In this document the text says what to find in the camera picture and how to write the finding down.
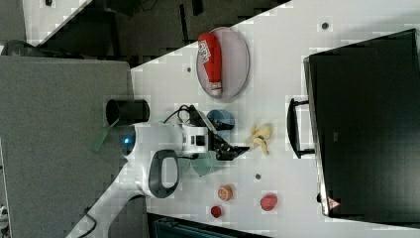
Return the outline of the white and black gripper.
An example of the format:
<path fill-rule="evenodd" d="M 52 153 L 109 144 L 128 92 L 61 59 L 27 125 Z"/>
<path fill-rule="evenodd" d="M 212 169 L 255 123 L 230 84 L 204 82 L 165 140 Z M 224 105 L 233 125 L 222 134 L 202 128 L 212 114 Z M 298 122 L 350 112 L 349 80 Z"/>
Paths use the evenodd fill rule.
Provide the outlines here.
<path fill-rule="evenodd" d="M 212 120 L 211 123 L 217 131 L 232 130 L 234 128 L 231 124 L 217 120 Z M 194 127 L 182 124 L 181 129 L 183 134 L 182 155 L 190 156 L 211 151 L 211 131 L 207 127 Z M 214 152 L 218 161 L 233 161 L 249 149 L 249 147 L 244 146 L 232 146 L 218 135 L 214 138 Z"/>

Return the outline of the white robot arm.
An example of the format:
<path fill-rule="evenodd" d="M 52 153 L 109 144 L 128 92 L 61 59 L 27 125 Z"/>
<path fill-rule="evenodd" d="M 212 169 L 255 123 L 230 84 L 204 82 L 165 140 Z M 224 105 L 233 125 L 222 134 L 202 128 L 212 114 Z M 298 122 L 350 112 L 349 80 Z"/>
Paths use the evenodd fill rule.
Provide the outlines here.
<path fill-rule="evenodd" d="M 108 238 L 111 224 L 130 199 L 172 195 L 179 184 L 180 159 L 208 154 L 217 161 L 232 161 L 248 150 L 230 145 L 205 122 L 133 124 L 122 139 L 127 163 L 65 238 Z"/>

